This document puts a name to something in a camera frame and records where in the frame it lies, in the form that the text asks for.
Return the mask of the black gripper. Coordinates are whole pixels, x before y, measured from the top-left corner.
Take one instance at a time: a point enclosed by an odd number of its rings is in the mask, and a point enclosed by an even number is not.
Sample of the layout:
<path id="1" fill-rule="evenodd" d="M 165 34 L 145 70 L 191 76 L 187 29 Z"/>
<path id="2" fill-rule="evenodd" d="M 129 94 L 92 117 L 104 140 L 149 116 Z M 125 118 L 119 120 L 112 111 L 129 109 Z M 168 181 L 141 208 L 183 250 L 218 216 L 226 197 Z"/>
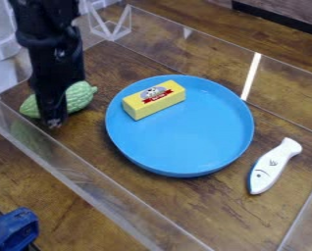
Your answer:
<path id="1" fill-rule="evenodd" d="M 38 117 L 49 128 L 66 119 L 65 89 L 85 79 L 82 43 L 72 25 L 78 0 L 7 0 L 15 38 L 30 56 L 30 88 Z"/>

